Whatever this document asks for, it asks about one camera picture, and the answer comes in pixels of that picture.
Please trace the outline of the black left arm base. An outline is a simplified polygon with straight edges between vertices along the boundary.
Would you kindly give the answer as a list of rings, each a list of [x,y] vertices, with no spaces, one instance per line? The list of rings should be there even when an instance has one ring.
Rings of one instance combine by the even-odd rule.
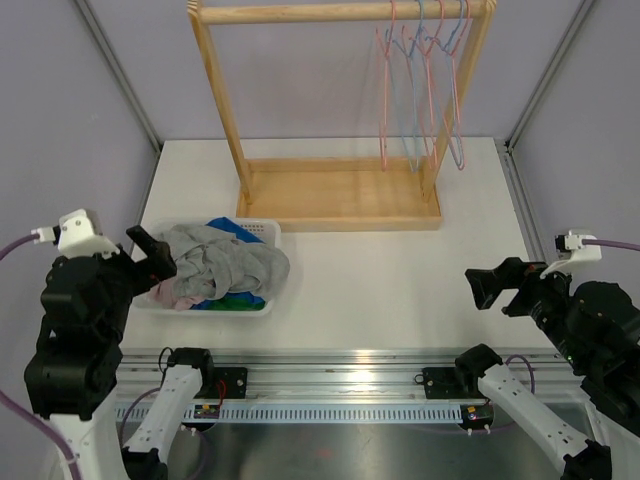
[[[196,372],[200,379],[200,390],[195,399],[240,400],[246,398],[248,370],[245,367],[216,366],[207,349],[181,347],[170,349],[166,360],[159,356],[162,385],[170,379],[182,378]]]

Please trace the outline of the grey tank top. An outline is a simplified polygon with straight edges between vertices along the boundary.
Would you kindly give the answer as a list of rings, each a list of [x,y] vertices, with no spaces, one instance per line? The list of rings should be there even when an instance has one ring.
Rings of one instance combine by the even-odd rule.
[[[280,249],[210,226],[177,224],[155,238],[168,244],[176,264],[172,289],[177,297],[219,300],[249,292],[270,301],[289,276],[290,261]]]

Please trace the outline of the mauve tank top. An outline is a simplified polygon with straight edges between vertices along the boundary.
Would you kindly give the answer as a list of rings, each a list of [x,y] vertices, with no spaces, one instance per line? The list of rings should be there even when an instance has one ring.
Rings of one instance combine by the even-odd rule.
[[[184,296],[174,292],[175,278],[155,285],[147,294],[147,298],[161,305],[164,309],[185,311],[205,301],[202,296]]]

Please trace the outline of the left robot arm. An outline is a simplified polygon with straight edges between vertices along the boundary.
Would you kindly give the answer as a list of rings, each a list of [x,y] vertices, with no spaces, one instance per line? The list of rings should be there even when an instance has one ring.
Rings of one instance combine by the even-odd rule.
[[[123,358],[134,297],[173,277],[167,243],[141,226],[127,230],[145,258],[133,260],[87,219],[70,218],[37,235],[60,252],[40,301],[36,353],[24,380],[38,429],[55,444],[69,479],[165,479],[160,450],[134,453],[99,423],[113,413],[116,371]]]

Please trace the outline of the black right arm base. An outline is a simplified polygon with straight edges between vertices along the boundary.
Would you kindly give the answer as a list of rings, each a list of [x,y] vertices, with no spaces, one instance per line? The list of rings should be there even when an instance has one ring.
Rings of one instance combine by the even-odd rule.
[[[414,382],[424,388],[431,400],[485,400],[478,381],[486,371],[503,365],[502,358],[488,345],[479,344],[459,355],[452,366],[424,367]]]

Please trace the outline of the blue tank top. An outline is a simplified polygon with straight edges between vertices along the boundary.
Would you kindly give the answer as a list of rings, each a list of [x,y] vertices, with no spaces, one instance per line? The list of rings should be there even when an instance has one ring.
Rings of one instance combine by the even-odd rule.
[[[245,243],[262,243],[262,240],[259,237],[254,235],[249,230],[246,230],[245,228],[243,228],[240,225],[236,224],[235,222],[233,222],[231,219],[229,219],[227,217],[215,218],[215,219],[209,221],[207,223],[207,226],[215,228],[215,229],[218,229],[218,230],[221,230],[221,231],[224,231],[224,232],[227,232],[227,233],[233,233],[238,240],[240,240],[242,242],[245,242]],[[237,297],[237,298],[244,298],[246,300],[253,301],[253,302],[259,302],[259,301],[264,301],[265,302],[264,299],[262,299],[261,297],[254,296],[250,292],[227,293],[222,298],[225,298],[225,297]],[[213,300],[205,300],[201,304],[193,306],[191,308],[191,310],[193,310],[193,311],[209,311],[209,310],[205,310],[204,307],[210,301],[213,301]]]

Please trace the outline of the green tank top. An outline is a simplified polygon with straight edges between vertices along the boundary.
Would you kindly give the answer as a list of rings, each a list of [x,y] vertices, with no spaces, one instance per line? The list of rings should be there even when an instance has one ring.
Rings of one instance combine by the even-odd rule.
[[[204,309],[209,311],[246,312],[261,311],[265,305],[264,301],[253,302],[244,298],[225,297],[210,301]]]

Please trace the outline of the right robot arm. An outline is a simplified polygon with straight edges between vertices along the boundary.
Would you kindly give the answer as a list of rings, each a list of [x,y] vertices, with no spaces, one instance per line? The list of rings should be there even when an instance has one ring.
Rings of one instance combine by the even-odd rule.
[[[479,344],[455,361],[454,384],[504,410],[537,444],[564,479],[639,476],[639,310],[616,283],[571,277],[544,263],[505,259],[490,270],[468,269],[477,309],[514,291],[502,312],[529,317],[581,380],[606,431],[599,443],[567,425],[511,373],[490,347]]]

